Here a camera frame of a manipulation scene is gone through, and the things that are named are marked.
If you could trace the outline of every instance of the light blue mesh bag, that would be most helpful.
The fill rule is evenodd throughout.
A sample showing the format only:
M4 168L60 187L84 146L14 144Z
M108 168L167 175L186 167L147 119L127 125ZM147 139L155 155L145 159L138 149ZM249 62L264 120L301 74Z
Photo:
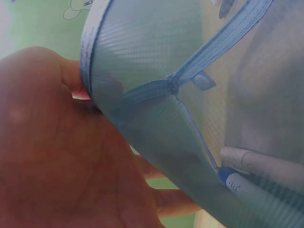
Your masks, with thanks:
M83 84L227 227L304 227L304 1L95 0Z

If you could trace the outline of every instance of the green wall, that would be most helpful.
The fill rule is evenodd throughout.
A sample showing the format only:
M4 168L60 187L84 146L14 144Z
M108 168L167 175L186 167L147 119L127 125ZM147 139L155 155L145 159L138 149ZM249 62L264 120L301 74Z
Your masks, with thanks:
M72 0L75 3L84 0ZM88 10L72 12L75 18L64 18L71 0L1 0L0 57L29 46L44 46L59 54L78 59L80 38ZM150 180L157 189L176 188L167 179ZM164 218L167 228L191 228L194 215Z

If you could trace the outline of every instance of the hand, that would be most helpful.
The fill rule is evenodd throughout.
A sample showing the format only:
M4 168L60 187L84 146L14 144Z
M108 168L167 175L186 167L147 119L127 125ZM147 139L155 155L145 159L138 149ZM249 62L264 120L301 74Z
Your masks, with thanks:
M88 105L78 71L41 47L0 61L0 227L158 228L199 210L147 185L162 174Z

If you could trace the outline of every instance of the cartoon drawing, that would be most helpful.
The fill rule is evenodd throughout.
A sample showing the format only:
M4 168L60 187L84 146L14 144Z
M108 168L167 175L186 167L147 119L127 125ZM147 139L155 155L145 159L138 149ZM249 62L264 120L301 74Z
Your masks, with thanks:
M93 0L71 0L70 7L66 9L63 18L66 20L74 19L83 10L90 10Z

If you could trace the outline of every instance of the finger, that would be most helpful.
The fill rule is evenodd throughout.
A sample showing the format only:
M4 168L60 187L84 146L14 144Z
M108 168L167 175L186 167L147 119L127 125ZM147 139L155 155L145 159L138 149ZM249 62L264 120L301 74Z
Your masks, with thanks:
M159 217L171 217L192 214L201 210L181 190L152 189Z
M135 154L135 159L137 160L143 176L146 180L152 178L163 178L165 177L157 168L151 165L146 159L142 156Z
M58 55L61 67L61 82L69 88L73 96L90 99L83 88L80 79L80 66L78 60L71 60Z

